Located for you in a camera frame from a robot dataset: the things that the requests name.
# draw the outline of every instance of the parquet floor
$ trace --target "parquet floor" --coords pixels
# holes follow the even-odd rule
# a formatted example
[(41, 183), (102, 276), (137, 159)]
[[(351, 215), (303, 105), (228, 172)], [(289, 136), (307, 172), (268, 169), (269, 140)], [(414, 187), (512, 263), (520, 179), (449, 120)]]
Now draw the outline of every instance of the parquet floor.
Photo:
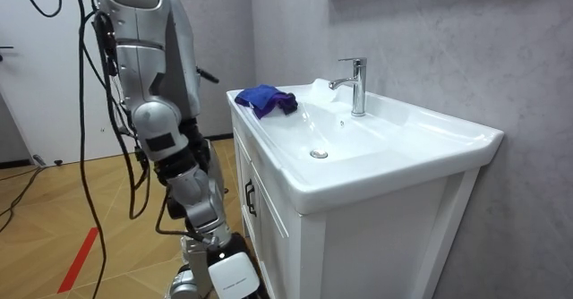
[[(242, 231), (237, 194), (233, 140), (214, 141), (223, 169), (227, 222)], [(154, 231), (164, 187), (154, 178), (150, 203), (137, 220), (128, 218), (129, 193), (122, 157), (86, 163), (90, 191), (104, 228), (107, 268), (99, 299), (158, 299), (181, 267), (179, 239)], [(0, 179), (31, 167), (0, 171)], [(31, 174), (0, 181), (0, 210), (24, 188)], [(141, 206), (144, 189), (138, 193)], [(7, 215), (0, 218), (0, 226)], [(164, 228), (182, 228), (182, 222), (163, 219)], [(44, 170), (16, 207), (10, 225), (0, 234), (0, 298), (90, 299), (101, 264), (96, 239), (70, 291), (57, 294), (86, 235), (94, 227), (81, 188), (79, 165)]]

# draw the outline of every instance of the gray wall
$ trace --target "gray wall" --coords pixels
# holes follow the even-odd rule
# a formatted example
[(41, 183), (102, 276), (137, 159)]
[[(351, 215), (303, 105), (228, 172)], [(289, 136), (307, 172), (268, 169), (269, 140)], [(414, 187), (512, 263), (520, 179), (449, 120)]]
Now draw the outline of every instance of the gray wall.
[(573, 298), (573, 0), (252, 0), (257, 82), (348, 76), (503, 130), (435, 298)]
[(0, 94), (0, 163), (29, 158), (24, 140)]
[(197, 64), (221, 80), (201, 81), (201, 133), (231, 133), (225, 93), (254, 85), (251, 0), (181, 1), (193, 28)]

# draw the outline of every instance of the chrome faucet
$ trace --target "chrome faucet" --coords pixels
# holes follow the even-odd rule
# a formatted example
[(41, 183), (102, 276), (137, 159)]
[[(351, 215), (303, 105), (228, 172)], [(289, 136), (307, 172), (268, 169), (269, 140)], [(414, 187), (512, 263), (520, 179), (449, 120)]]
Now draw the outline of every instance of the chrome faucet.
[(342, 84), (353, 84), (354, 93), (352, 97), (352, 115), (364, 116), (366, 105), (366, 58), (343, 58), (339, 61), (352, 61), (354, 68), (354, 75), (351, 78), (340, 79), (331, 81), (329, 88), (336, 90)]

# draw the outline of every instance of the red tape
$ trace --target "red tape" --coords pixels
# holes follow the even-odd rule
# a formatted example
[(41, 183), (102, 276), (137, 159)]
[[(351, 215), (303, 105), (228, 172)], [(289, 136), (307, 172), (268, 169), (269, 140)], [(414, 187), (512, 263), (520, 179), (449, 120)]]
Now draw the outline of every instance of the red tape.
[(61, 294), (66, 291), (72, 290), (73, 283), (75, 279), (80, 274), (81, 267), (83, 263), (88, 258), (88, 254), (90, 254), (91, 246), (93, 245), (94, 241), (96, 241), (96, 237), (98, 236), (98, 229), (92, 227), (86, 236), (86, 239), (83, 241), (78, 254), (75, 256), (75, 260), (73, 260), (68, 273), (65, 275), (64, 281), (62, 281), (62, 285), (58, 289), (57, 293)]

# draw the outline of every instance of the blue cloth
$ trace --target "blue cloth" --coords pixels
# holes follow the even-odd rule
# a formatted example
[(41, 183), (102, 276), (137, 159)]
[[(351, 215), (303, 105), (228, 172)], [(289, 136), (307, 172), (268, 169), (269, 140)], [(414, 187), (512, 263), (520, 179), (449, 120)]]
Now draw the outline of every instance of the blue cloth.
[(236, 96), (235, 103), (244, 107), (252, 106), (254, 114), (259, 119), (267, 115), (276, 106), (280, 107), (286, 115), (295, 112), (298, 108), (294, 94), (282, 92), (266, 84), (242, 90)]

